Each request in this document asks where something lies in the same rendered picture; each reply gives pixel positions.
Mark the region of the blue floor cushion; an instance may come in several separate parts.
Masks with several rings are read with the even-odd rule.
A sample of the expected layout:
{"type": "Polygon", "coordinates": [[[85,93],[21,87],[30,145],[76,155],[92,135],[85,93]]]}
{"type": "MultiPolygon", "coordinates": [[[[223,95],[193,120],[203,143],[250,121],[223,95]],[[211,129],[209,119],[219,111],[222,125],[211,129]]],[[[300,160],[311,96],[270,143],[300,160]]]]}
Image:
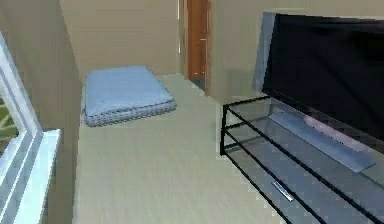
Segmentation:
{"type": "Polygon", "coordinates": [[[82,115],[90,127],[161,115],[176,107],[173,95],[145,66],[95,70],[86,76],[82,115]]]}

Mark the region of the brown wooden room door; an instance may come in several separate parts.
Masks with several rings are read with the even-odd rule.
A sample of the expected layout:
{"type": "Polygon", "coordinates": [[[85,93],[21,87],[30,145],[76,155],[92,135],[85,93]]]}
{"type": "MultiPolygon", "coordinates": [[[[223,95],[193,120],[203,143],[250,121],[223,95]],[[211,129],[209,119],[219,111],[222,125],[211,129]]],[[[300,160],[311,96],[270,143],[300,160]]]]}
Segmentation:
{"type": "Polygon", "coordinates": [[[204,78],[207,64],[208,0],[187,0],[188,77],[204,78]]]}

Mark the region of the black glass television stand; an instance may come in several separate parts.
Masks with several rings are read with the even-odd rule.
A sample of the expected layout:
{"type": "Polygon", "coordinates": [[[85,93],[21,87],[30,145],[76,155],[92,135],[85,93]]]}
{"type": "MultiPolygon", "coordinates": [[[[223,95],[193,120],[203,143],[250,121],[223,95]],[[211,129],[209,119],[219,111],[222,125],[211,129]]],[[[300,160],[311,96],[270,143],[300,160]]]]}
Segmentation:
{"type": "Polygon", "coordinates": [[[220,153],[286,224],[384,224],[384,142],[273,98],[225,104],[220,153]]]}

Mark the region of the black flat television set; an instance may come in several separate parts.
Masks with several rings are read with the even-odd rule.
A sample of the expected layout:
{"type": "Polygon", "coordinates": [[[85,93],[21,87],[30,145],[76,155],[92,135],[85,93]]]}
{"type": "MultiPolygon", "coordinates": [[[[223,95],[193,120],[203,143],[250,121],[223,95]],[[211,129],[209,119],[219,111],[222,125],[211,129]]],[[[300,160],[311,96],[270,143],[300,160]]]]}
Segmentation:
{"type": "Polygon", "coordinates": [[[253,87],[277,121],[355,172],[384,146],[384,20],[266,12],[253,87]]]}

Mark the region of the white framed window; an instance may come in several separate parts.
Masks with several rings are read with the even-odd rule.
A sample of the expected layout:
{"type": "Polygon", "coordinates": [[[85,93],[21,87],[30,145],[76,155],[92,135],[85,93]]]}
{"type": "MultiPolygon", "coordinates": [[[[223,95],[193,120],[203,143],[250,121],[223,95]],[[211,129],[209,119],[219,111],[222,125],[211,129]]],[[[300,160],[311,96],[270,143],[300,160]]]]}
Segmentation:
{"type": "Polygon", "coordinates": [[[0,97],[18,129],[0,155],[0,224],[42,224],[61,131],[42,128],[3,32],[0,97]]]}

